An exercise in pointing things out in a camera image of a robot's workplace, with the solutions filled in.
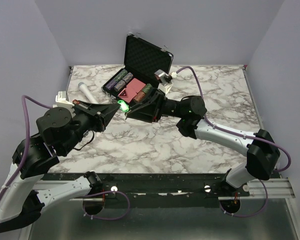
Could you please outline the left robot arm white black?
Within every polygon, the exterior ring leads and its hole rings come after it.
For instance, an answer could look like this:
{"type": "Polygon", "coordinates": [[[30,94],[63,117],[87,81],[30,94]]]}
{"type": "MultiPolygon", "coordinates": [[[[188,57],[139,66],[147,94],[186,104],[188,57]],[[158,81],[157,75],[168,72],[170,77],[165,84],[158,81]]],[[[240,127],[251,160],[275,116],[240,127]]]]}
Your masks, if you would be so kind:
{"type": "Polygon", "coordinates": [[[103,183],[93,171],[46,190],[34,186],[89,133],[105,131],[118,103],[93,104],[74,100],[69,108],[50,108],[36,120],[38,132],[17,146],[8,177],[0,190],[0,233],[27,227],[48,209],[67,200],[97,197],[103,183]]]}

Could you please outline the green key tag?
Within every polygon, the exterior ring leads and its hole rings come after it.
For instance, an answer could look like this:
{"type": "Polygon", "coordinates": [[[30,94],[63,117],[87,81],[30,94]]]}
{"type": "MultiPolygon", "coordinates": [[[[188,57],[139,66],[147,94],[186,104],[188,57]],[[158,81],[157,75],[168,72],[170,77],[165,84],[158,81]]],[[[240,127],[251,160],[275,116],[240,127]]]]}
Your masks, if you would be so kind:
{"type": "Polygon", "coordinates": [[[118,100],[117,103],[120,105],[120,110],[127,113],[130,110],[129,105],[124,100],[118,100]]]}

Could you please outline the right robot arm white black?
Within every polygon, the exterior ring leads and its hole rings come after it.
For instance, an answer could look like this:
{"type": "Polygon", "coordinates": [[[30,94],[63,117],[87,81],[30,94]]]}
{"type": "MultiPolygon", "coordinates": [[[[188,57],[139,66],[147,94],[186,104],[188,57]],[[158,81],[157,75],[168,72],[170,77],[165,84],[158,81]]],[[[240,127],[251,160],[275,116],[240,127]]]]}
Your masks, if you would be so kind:
{"type": "Polygon", "coordinates": [[[230,148],[246,161],[229,169],[218,187],[231,196],[245,183],[258,179],[267,181],[275,170],[280,151],[268,131],[246,132],[208,121],[207,109],[201,96],[188,96],[180,101],[167,98],[158,89],[151,90],[125,114],[127,118],[156,123],[161,117],[175,117],[182,136],[204,140],[230,148]]]}

